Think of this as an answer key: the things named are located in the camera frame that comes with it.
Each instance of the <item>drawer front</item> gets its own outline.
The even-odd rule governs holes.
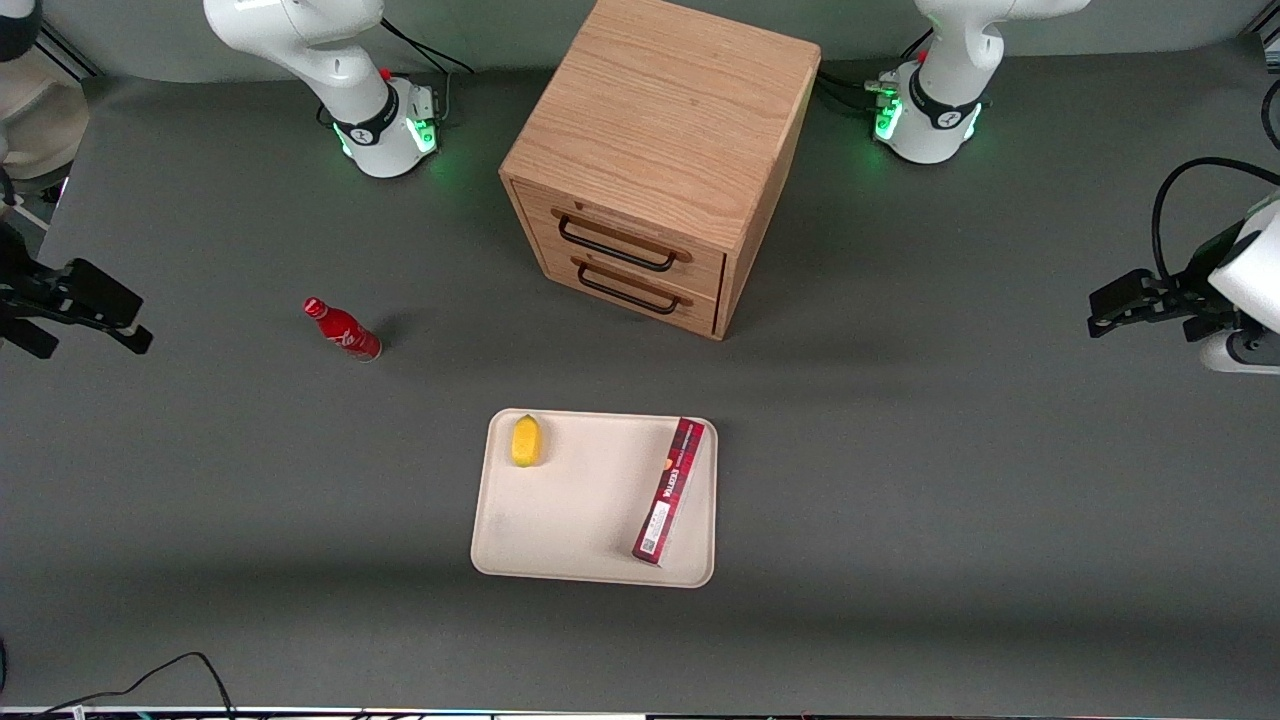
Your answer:
[[[724,255],[701,247],[673,246],[621,228],[567,196],[557,196],[516,182],[516,195],[535,242],[550,258],[575,255],[593,266],[645,278],[673,290],[718,297]]]
[[[598,265],[582,255],[548,263],[548,277],[628,310],[712,337],[716,301],[696,292],[673,291],[631,273]]]

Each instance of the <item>wooden cabinet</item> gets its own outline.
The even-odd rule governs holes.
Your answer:
[[[499,169],[543,273],[722,340],[818,59],[660,0],[598,0]]]

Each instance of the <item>gray table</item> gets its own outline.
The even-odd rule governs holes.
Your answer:
[[[1280,384],[1084,327],[1175,164],[1276,164],[1256,41],[1010,60],[937,168],[815,105],[723,343],[539,275],[495,170],[547,77],[465,78],[385,182],[301,83],[100,88],[42,259],[137,290],[156,342],[0,352],[8,702],[202,650],[242,705],[1280,715]],[[1266,191],[1188,178],[1172,261]],[[507,406],[713,419],[710,584],[472,570]],[[136,700],[215,698],[188,667]]]

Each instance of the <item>beige tray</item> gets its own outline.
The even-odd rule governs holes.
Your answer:
[[[511,432],[538,419],[538,465],[511,461]],[[516,410],[489,421],[471,564],[489,575],[696,588],[716,569],[716,428],[707,425],[654,568],[631,556],[680,418]]]

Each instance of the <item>coca-cola bottle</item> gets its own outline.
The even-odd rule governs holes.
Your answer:
[[[329,307],[319,297],[308,297],[302,310],[315,319],[320,332],[361,363],[376,360],[383,354],[383,343],[366,331],[351,313]]]

